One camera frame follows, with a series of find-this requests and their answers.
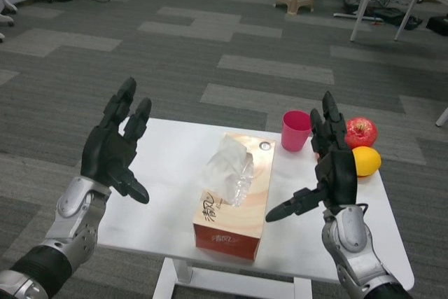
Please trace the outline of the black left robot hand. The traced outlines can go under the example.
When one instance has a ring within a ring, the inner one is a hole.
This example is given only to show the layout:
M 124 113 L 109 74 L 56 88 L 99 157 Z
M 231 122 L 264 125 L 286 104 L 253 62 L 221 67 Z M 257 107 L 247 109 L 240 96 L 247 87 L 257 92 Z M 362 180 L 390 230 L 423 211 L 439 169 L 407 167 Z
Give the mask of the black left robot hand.
M 115 188 L 142 204 L 149 194 L 129 169 L 137 155 L 137 142 L 146 131 L 152 102 L 143 99 L 134 114 L 130 107 L 137 82 L 129 77 L 114 94 L 103 111 L 100 123 L 90 132 L 83 148 L 80 174 L 106 187 Z

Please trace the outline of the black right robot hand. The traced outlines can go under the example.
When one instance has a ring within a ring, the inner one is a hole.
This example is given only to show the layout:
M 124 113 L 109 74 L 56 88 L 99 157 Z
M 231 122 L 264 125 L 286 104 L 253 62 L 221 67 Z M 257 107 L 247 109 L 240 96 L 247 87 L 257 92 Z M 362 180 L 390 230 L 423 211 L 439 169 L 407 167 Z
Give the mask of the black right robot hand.
M 347 127 L 344 116 L 330 92 L 322 99 L 323 113 L 311 110 L 311 146 L 318 155 L 315 166 L 316 188 L 303 188 L 293 193 L 291 199 L 270 210 L 265 220 L 279 221 L 292 214 L 301 215 L 317 208 L 319 202 L 326 208 L 339 209 L 356 203 L 357 172 L 354 155 L 345 138 Z

